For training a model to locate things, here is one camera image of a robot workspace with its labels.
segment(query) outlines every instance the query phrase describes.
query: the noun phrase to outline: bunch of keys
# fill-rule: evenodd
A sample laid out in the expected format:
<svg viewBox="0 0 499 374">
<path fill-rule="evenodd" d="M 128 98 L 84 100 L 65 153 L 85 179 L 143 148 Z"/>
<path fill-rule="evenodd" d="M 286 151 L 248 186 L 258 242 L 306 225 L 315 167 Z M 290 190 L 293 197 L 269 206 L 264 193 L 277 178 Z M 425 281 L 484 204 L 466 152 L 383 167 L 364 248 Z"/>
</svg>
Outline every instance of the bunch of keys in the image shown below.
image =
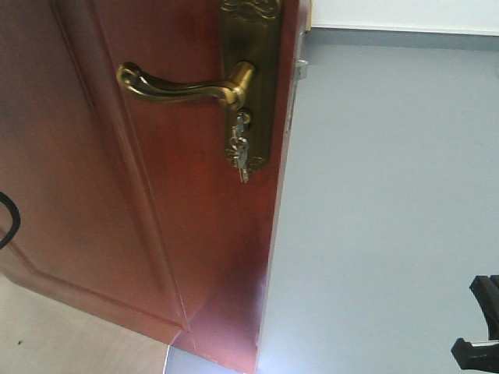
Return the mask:
<svg viewBox="0 0 499 374">
<path fill-rule="evenodd" d="M 235 124 L 232 126 L 232 138 L 230 145 L 234 150 L 234 166 L 239 170 L 241 183 L 248 183 L 250 171 L 248 170 L 248 149 L 250 148 L 248 139 L 242 136 L 247 130 L 251 117 L 248 113 L 241 111 L 238 113 Z"/>
</svg>

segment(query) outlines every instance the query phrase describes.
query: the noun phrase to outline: door escutcheon plate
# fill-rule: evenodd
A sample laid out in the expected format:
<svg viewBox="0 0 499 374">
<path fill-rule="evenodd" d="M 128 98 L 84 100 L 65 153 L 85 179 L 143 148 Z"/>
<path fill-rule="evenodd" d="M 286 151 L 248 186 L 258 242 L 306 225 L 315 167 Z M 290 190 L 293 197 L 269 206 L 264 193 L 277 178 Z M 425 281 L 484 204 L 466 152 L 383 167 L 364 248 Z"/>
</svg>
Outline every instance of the door escutcheon plate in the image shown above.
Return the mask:
<svg viewBox="0 0 499 374">
<path fill-rule="evenodd" d="M 265 166 L 271 152 L 274 102 L 281 32 L 282 0 L 221 0 L 220 24 L 224 75 L 238 62 L 256 66 L 243 110 L 251 114 L 245 132 L 248 139 L 250 174 Z M 234 150 L 229 140 L 237 111 L 227 110 L 225 155 L 233 164 Z"/>
</svg>

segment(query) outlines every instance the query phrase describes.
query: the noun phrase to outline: black cable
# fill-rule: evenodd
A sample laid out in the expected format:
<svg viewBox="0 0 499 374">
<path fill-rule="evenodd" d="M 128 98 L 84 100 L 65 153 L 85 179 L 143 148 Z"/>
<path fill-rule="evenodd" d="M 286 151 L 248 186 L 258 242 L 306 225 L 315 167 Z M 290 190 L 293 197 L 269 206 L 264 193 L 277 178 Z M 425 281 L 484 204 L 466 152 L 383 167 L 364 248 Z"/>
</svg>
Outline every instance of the black cable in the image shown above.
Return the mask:
<svg viewBox="0 0 499 374">
<path fill-rule="evenodd" d="M 12 216 L 12 226 L 10 227 L 9 232 L 7 232 L 7 235 L 0 240 L 0 249 L 2 249 L 10 243 L 12 238 L 14 238 L 14 235 L 16 235 L 19 230 L 19 226 L 21 225 L 21 216 L 16 204 L 5 193 L 0 192 L 0 203 L 7 207 L 10 215 Z"/>
</svg>

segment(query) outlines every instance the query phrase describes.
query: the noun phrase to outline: door panel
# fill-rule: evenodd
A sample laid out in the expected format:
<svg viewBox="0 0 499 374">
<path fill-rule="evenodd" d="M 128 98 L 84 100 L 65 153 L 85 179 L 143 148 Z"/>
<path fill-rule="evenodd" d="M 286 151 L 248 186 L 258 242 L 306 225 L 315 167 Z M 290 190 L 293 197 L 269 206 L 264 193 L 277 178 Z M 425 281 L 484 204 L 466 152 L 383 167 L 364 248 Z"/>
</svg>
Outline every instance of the door panel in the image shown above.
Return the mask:
<svg viewBox="0 0 499 374">
<path fill-rule="evenodd" d="M 0 186 L 23 225 L 0 267 L 45 295 L 252 372 L 296 41 L 285 2 L 269 165 L 239 181 L 215 99 L 160 104 L 115 82 L 134 61 L 221 79 L 218 2 L 0 5 Z M 0 227 L 7 228 L 0 218 Z"/>
</svg>

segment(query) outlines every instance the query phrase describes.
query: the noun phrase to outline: beige floor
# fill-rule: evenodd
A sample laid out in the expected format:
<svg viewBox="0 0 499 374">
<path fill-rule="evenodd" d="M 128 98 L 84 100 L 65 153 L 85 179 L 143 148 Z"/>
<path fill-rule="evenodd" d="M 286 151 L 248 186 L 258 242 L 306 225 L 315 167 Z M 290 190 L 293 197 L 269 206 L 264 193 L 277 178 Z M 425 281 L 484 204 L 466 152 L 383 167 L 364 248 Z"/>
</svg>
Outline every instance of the beige floor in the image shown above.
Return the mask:
<svg viewBox="0 0 499 374">
<path fill-rule="evenodd" d="M 162 374 L 167 350 L 0 274 L 1 374 Z"/>
</svg>

